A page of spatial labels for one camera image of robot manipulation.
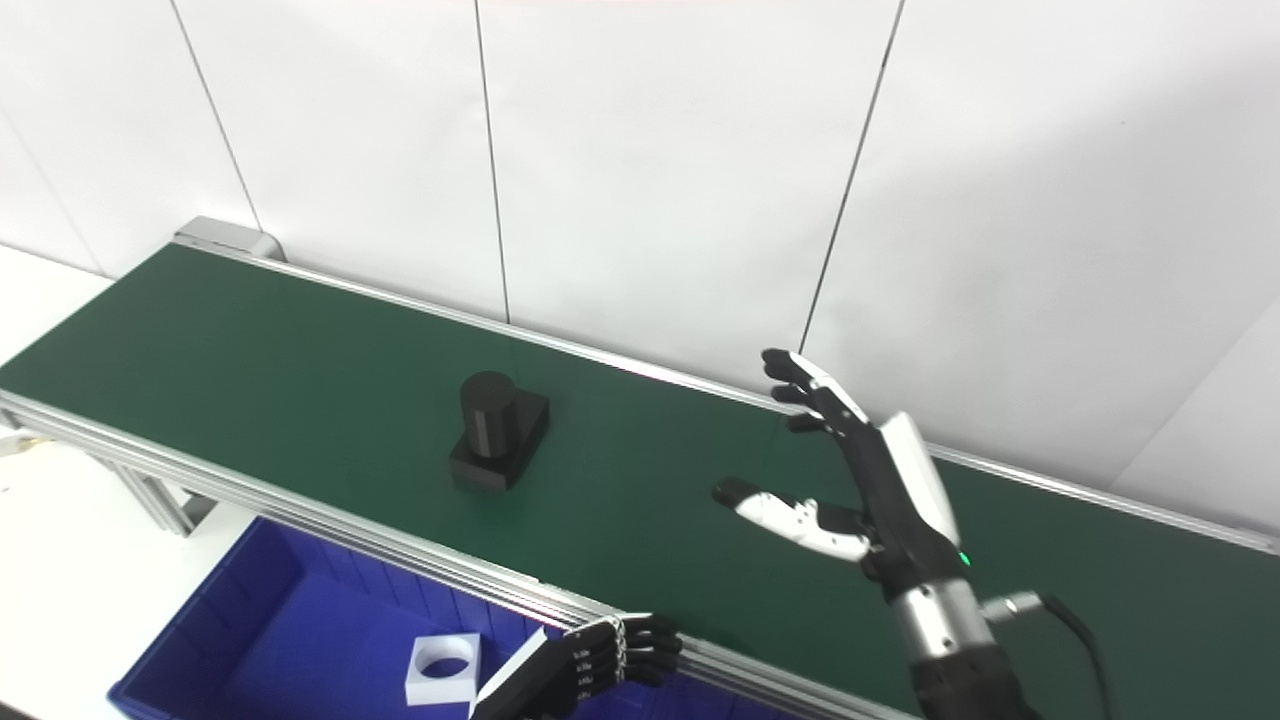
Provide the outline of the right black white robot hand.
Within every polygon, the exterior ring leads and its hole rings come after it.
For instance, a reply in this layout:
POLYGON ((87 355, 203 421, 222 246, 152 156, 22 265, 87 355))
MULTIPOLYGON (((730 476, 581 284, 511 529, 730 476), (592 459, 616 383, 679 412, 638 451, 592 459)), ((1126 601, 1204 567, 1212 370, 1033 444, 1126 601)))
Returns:
POLYGON ((767 348, 762 361, 777 383, 771 397, 804 409, 786 427, 835 442, 861 506, 796 498, 736 477, 719 480, 712 498, 805 550, 860 564, 887 601, 919 585, 965 580, 957 521, 914 420, 897 413, 876 424, 829 373, 796 352, 767 348))

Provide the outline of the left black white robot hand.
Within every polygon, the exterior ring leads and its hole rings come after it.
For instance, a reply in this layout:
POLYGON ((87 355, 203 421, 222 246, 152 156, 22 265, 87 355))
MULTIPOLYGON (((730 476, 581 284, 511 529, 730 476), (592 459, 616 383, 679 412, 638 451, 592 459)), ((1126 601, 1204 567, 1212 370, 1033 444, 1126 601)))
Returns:
POLYGON ((678 671, 684 641, 652 612, 599 616, 558 637, 538 630, 480 688, 470 719, 567 719, 627 682, 657 688, 678 671))

